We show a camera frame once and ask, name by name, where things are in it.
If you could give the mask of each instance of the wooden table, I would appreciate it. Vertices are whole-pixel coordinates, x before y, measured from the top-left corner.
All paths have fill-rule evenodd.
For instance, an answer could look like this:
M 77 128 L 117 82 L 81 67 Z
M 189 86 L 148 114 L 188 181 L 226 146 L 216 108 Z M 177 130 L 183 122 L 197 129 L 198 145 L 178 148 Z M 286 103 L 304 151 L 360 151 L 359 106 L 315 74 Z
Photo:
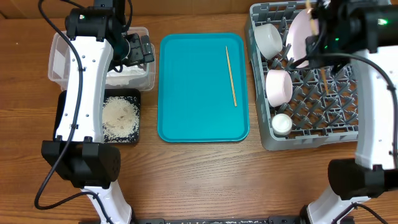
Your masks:
M 234 32 L 244 39 L 247 15 L 134 17 L 148 28 L 159 58 L 168 34 Z M 63 19 L 54 20 L 64 28 Z M 58 94 L 47 78 L 54 30 L 42 19 L 0 21 L 0 222 L 77 223 L 98 216 L 83 197 L 53 210 L 39 211 L 33 201 L 50 169 L 42 140 L 51 139 Z M 250 133 L 238 143 L 169 144 L 157 134 L 157 83 L 142 94 L 141 139 L 120 146 L 119 183 L 139 218 L 255 218 L 296 215 L 328 185 L 331 159 L 353 157 L 356 143 L 318 149 L 270 152 L 261 146 L 252 69 L 246 56 Z M 54 175 L 42 205 L 79 192 Z M 367 202 L 391 223 L 398 222 L 398 192 Z M 364 210 L 358 223 L 377 221 Z

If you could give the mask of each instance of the dish rack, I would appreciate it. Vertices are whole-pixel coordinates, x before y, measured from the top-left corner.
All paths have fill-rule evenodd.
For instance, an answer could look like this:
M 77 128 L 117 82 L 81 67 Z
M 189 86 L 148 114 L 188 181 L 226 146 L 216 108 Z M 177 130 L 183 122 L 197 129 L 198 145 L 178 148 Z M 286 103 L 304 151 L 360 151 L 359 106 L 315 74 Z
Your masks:
M 270 2 L 254 4 L 245 25 L 248 56 L 256 85 L 256 109 L 262 146 L 271 151 L 304 149 L 323 144 L 358 140 L 357 79 L 350 65 L 331 75 L 326 69 L 329 92 L 320 77 L 319 69 L 299 68 L 288 71 L 293 83 L 292 100 L 273 108 L 266 96 L 265 79 L 270 69 L 285 70 L 299 58 L 287 58 L 291 45 L 285 41 L 289 25 L 305 8 L 305 1 Z M 257 48 L 253 28 L 264 24 L 278 28 L 284 43 L 282 51 L 273 60 L 262 57 Z M 271 119 L 279 113 L 292 118 L 292 132 L 278 138 L 274 135 Z

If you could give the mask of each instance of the black tray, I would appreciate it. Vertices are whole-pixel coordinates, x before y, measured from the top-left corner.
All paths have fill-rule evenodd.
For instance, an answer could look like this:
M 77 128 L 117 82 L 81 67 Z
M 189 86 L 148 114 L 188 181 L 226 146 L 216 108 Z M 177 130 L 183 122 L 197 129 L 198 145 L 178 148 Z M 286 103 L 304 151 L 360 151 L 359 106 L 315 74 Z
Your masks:
M 137 89 L 107 89 L 105 90 L 104 94 L 104 102 L 109 98 L 109 97 L 136 97 L 136 100 L 132 99 L 126 99 L 130 103 L 135 104 L 135 106 L 138 109 L 138 117 L 139 117 L 139 122 L 138 122 L 138 128 L 137 132 L 133 133 L 130 135 L 129 142 L 118 142 L 120 139 L 110 139 L 107 136 L 105 136 L 104 143 L 105 144 L 136 144 L 139 140 L 139 126 L 141 123 L 141 94 Z M 53 140 L 55 141 L 55 133 L 57 131 L 57 128 L 60 125 L 62 114 L 63 114 L 63 108 L 65 106 L 65 100 L 67 98 L 67 91 L 63 91 L 60 96 L 58 97 L 58 106 L 57 106 L 57 114 L 55 115 L 55 124 L 54 124 L 54 130 L 53 130 Z

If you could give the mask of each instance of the chopstick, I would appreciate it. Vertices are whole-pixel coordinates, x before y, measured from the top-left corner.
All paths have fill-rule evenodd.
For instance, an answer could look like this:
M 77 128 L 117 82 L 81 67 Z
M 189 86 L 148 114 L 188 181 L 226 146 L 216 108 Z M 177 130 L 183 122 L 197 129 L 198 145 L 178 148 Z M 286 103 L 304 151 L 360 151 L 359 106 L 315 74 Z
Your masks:
M 307 13 L 310 13 L 310 11 L 312 10 L 310 0 L 305 1 L 305 7 L 307 10 Z M 316 35 L 317 34 L 317 25 L 315 25 L 315 21 L 312 19 L 311 13 L 310 13 L 310 25 L 311 25 L 312 35 Z
M 321 76 L 322 76 L 322 79 L 323 79 L 323 84 L 325 84 L 326 95 L 329 95 L 328 82 L 326 81 L 326 75 L 325 75 L 325 70 L 324 69 L 321 69 Z
M 231 64 L 230 64 L 230 62 L 229 62 L 228 48 L 227 48 L 226 45 L 225 45 L 225 51 L 226 51 L 226 60 L 228 61 L 229 79 L 231 80 L 232 95 L 234 96 L 234 104 L 235 104 L 235 107 L 237 107 L 237 104 L 236 104 L 236 97 L 235 97 L 234 80 L 232 79 Z

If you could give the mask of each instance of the small white cup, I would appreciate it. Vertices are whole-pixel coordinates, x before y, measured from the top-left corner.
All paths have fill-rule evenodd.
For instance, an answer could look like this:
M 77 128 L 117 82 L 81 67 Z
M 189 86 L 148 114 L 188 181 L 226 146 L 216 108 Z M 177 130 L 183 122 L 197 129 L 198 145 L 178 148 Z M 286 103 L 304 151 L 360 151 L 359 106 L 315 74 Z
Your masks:
M 293 84 L 289 73 L 282 70 L 269 70 L 266 78 L 266 93 L 271 106 L 280 106 L 292 99 Z
M 265 24 L 254 29 L 254 38 L 261 54 L 268 60 L 282 50 L 282 38 L 272 24 Z
M 277 137 L 286 136 L 292 131 L 293 121 L 286 114 L 277 114 L 273 117 L 271 126 Z

